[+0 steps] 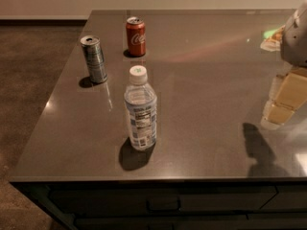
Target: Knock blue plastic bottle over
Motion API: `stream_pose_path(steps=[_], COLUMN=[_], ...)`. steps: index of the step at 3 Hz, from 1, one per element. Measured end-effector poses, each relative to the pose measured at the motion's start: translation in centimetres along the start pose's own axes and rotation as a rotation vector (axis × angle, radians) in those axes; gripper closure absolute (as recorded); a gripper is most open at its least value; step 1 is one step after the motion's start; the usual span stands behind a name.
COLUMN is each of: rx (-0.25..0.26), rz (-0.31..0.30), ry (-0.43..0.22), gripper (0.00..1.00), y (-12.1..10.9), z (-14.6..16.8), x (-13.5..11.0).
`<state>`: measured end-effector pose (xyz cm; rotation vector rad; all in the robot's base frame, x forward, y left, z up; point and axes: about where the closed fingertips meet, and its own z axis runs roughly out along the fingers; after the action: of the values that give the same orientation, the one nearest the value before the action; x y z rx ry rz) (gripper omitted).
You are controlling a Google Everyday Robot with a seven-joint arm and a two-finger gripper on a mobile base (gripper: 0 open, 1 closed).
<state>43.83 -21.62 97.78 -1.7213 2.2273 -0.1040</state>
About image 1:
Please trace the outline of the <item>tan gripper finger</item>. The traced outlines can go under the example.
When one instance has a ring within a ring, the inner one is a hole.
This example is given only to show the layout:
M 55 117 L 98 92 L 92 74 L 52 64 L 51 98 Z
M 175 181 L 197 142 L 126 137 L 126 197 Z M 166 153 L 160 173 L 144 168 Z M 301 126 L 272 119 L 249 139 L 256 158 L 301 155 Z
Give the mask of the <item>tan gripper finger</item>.
M 280 128 L 306 102 L 306 68 L 292 68 L 286 75 L 276 75 L 264 106 L 261 126 L 268 130 Z

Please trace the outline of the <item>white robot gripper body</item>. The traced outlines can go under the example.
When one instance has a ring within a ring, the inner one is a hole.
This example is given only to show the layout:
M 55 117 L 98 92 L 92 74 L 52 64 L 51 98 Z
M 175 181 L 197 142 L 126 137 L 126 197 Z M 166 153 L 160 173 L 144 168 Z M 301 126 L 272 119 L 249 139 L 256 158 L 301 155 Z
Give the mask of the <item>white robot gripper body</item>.
M 281 42 L 281 57 L 288 63 L 307 66 L 307 0 L 289 17 Z

